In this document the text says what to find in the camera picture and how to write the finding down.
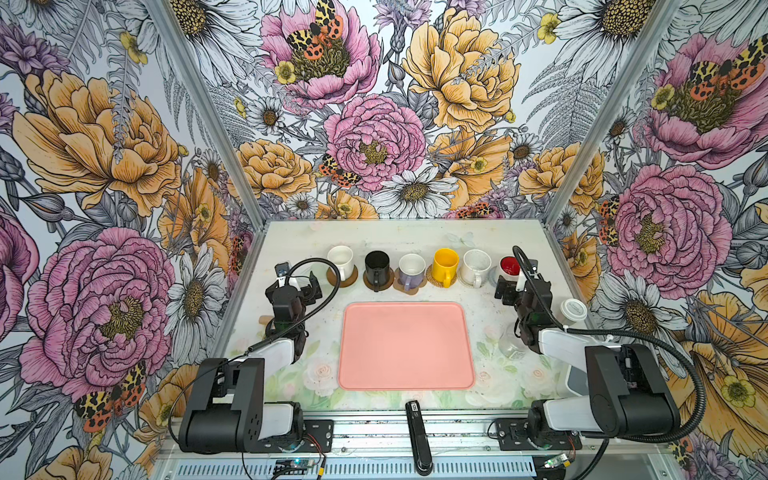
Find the red interior white mug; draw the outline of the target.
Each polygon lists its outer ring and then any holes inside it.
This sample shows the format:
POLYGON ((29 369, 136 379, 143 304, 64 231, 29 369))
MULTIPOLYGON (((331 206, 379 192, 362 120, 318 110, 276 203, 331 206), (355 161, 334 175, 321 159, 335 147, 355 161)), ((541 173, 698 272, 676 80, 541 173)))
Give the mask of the red interior white mug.
POLYGON ((496 265, 495 279, 503 278, 505 281, 516 282, 519 278, 521 267, 514 256, 505 256, 496 265))

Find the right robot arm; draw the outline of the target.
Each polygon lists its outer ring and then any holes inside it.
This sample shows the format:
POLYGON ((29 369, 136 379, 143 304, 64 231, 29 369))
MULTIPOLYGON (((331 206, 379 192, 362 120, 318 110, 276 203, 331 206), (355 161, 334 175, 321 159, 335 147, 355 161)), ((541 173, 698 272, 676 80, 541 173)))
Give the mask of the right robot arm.
POLYGON ((524 422, 501 426, 500 439, 518 437, 539 448, 568 446, 578 436, 623 438, 664 443, 682 423, 654 352, 641 343, 620 344, 605 334, 578 335, 574 324, 586 317, 586 307, 567 299, 561 311, 568 324, 551 311, 549 282, 525 271, 500 271, 494 296, 514 308, 517 318, 499 343, 504 353, 517 345, 567 364, 586 388, 569 388, 561 399, 534 401, 524 422))

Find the clear glass cup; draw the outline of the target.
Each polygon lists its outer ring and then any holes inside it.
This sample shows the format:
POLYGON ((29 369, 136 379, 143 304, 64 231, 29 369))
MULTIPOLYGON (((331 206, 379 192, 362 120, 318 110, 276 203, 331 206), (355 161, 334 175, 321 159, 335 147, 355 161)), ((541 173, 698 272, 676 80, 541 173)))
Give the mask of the clear glass cup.
POLYGON ((509 360, 522 360, 531 350, 523 342, 519 328, 514 323, 507 325, 504 333, 498 341, 501 354, 509 360))

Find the yellow mug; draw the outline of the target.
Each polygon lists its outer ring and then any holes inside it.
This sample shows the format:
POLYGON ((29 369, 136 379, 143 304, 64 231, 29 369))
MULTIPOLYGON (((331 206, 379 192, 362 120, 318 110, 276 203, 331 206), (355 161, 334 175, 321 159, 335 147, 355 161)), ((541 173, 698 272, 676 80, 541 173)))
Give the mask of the yellow mug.
POLYGON ((437 250, 431 265, 434 278, 448 284, 450 278, 456 276, 459 261, 460 258, 456 251, 450 248, 441 248, 437 250))

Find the black center bar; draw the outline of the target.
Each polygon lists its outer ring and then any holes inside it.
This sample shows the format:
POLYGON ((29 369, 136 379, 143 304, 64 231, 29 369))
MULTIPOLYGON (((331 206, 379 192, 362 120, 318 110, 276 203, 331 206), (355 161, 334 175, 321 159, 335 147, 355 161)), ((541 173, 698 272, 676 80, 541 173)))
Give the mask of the black center bar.
POLYGON ((421 476, 429 476, 433 471, 433 458, 419 402, 408 401, 405 412, 415 471, 421 476))

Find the glossy brown round coaster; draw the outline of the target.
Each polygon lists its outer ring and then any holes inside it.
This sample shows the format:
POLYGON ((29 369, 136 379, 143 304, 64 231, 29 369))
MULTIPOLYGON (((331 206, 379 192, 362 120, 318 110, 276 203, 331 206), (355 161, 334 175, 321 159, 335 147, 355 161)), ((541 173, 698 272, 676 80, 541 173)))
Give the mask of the glossy brown round coaster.
POLYGON ((393 285, 394 279, 395 274, 391 268, 366 271, 363 276, 365 286, 373 292, 383 292, 389 289, 393 285))

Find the green circuit board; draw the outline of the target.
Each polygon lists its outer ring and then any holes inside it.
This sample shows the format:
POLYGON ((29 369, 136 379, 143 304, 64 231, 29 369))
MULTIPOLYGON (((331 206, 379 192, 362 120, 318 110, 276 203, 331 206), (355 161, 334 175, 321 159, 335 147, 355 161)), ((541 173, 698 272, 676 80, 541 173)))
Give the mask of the green circuit board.
POLYGON ((272 475, 305 475, 317 465, 317 461, 303 458, 279 460, 275 463, 272 475))

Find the black mug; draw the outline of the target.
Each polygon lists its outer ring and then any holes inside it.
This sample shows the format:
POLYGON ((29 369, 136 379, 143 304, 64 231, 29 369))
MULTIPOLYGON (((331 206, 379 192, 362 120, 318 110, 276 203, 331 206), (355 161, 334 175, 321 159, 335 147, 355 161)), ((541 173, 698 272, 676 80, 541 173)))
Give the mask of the black mug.
POLYGON ((386 270, 390 268, 390 258, 381 250, 369 252, 365 257, 365 272, 371 270, 386 270))

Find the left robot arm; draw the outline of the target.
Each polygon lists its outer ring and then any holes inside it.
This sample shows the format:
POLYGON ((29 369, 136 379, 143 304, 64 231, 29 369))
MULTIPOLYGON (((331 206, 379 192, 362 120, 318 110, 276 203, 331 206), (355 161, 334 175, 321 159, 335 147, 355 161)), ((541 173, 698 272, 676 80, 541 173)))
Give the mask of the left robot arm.
POLYGON ((238 358, 203 361, 195 380, 183 392, 185 411, 176 434, 188 453, 265 453, 295 451, 304 442, 301 406, 292 401, 265 400, 267 381, 296 363, 308 332, 307 307, 322 298, 317 277, 287 280, 287 263, 275 266, 276 281, 265 295, 273 308, 265 340, 238 358))

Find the pink tray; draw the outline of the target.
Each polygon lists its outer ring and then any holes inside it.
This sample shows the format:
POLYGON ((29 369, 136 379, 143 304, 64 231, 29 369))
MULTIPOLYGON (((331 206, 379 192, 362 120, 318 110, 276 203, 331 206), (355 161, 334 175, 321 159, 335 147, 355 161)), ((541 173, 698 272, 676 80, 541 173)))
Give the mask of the pink tray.
POLYGON ((346 307, 338 383, 348 391, 467 390, 475 369, 455 302, 366 302, 346 307))

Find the white mug purple handle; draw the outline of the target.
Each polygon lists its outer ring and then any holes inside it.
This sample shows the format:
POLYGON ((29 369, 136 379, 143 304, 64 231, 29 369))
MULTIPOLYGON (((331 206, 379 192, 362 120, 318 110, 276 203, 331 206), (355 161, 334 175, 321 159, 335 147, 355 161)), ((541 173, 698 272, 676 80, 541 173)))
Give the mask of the white mug purple handle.
POLYGON ((398 278, 406 289, 410 289, 411 285, 418 285, 426 278, 426 268, 426 261, 421 255, 406 254, 398 263, 398 278))

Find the cork round coaster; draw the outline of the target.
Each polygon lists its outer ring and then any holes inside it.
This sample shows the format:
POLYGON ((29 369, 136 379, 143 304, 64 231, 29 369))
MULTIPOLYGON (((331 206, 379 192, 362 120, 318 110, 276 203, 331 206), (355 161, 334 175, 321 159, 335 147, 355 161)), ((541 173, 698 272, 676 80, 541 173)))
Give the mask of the cork round coaster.
POLYGON ((451 277, 451 278, 450 278, 450 282, 449 282, 448 284, 445 284, 443 281, 438 281, 438 280, 436 280, 436 279, 434 278, 434 276, 433 276, 433 272, 432 272, 432 266, 429 266, 429 267, 427 268, 427 270, 426 270, 426 280, 427 280, 427 281, 428 281, 428 282, 429 282, 431 285, 433 285, 433 286, 435 286, 435 287, 437 287, 437 288, 443 288, 443 289, 445 289, 445 288, 450 288, 450 287, 452 287, 452 286, 453 286, 453 285, 456 283, 456 281, 457 281, 457 277, 456 277, 456 276, 453 276, 453 277, 451 277))

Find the paw shaped coaster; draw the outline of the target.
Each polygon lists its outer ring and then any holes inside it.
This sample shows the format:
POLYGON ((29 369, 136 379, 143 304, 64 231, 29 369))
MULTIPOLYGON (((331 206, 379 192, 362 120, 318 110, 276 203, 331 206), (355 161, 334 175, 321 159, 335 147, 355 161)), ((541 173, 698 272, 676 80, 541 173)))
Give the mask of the paw shaped coaster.
POLYGON ((398 277, 394 278, 393 287, 396 291, 409 295, 409 296, 415 296, 423 287, 426 286, 428 283, 428 280, 424 278, 422 282, 418 285, 411 285, 410 289, 406 289, 405 285, 399 280, 398 277))

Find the white paper cup with lid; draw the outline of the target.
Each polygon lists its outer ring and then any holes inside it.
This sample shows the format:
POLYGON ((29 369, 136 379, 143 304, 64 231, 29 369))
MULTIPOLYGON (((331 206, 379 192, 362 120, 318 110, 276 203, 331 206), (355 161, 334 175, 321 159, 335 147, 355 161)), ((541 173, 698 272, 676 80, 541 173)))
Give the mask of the white paper cup with lid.
POLYGON ((589 308, 580 300, 569 298, 560 304, 560 311, 571 324, 584 323, 589 315, 589 308))

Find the grey woven round coaster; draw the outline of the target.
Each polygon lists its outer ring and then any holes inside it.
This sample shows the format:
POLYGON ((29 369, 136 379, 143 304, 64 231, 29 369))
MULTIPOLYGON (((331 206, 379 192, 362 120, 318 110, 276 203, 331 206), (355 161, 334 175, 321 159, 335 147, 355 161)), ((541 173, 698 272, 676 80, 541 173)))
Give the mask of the grey woven round coaster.
POLYGON ((507 275, 500 268, 492 269, 489 272, 489 283, 493 288, 497 287, 499 279, 502 279, 504 282, 508 280, 507 275))

